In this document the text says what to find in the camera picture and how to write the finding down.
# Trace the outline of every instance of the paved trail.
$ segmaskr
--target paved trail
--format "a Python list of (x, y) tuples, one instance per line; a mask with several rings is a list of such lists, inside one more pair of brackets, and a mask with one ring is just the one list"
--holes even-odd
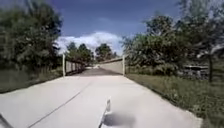
[(14, 128), (97, 128), (108, 99), (113, 114), (102, 128), (200, 128), (201, 125), (201, 119), (152, 91), (121, 75), (96, 69), (2, 94), (0, 113)]

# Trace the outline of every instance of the foliage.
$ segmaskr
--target foliage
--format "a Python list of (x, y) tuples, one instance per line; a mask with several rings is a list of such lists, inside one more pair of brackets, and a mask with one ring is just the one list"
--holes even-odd
[(153, 75), (176, 75), (177, 67), (172, 64), (162, 64), (155, 67)]
[(97, 47), (95, 53), (96, 53), (96, 60), (98, 62), (110, 60), (113, 58), (112, 50), (110, 46), (108, 46), (106, 43), (103, 43), (99, 47)]
[(0, 92), (8, 92), (61, 76), (55, 40), (60, 15), (47, 3), (23, 1), (0, 8)]
[(210, 86), (207, 82), (189, 81), (177, 77), (137, 74), (129, 74), (127, 77), (159, 93), (174, 105), (206, 118), (204, 127), (208, 125), (207, 122), (212, 127), (224, 126), (224, 88), (222, 86)]
[(61, 19), (51, 6), (27, 1), (24, 7), (2, 9), (0, 17), (1, 58), (20, 70), (54, 65)]
[(65, 55), (68, 58), (84, 62), (87, 65), (93, 63), (94, 59), (93, 52), (90, 49), (88, 49), (85, 44), (81, 44), (77, 48), (74, 42), (71, 42), (67, 46), (67, 52), (65, 53)]
[(145, 21), (146, 32), (133, 38), (125, 37), (122, 44), (131, 66), (175, 64), (208, 61), (210, 81), (213, 59), (223, 56), (224, 3), (210, 0), (181, 0), (181, 18), (156, 14)]

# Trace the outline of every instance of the sky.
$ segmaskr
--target sky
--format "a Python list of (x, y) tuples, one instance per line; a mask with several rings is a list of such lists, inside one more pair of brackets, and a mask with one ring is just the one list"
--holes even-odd
[[(0, 4), (13, 0), (0, 0)], [(95, 50), (108, 43), (122, 54), (123, 36), (145, 32), (143, 21), (155, 12), (178, 18), (178, 0), (47, 0), (63, 19), (62, 34), (56, 41), (61, 52), (69, 42), (85, 43)]]

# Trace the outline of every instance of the white cloud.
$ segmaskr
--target white cloud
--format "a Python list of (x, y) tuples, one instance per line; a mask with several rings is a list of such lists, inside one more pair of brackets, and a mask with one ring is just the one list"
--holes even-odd
[(59, 47), (61, 48), (61, 53), (66, 50), (66, 46), (70, 42), (75, 42), (77, 46), (82, 43), (85, 43), (88, 48), (92, 51), (95, 51), (95, 48), (98, 47), (102, 43), (107, 43), (113, 51), (116, 51), (118, 54), (122, 54), (122, 48), (120, 45), (120, 41), (122, 38), (118, 35), (108, 33), (108, 32), (94, 32), (92, 34), (83, 35), (80, 37), (74, 36), (62, 36), (59, 37), (56, 42), (58, 43)]

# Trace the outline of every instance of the bush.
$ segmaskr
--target bush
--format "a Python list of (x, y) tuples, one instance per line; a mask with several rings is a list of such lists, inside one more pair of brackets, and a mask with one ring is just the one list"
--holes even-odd
[(155, 67), (153, 75), (176, 75), (177, 66), (172, 64), (162, 64)]

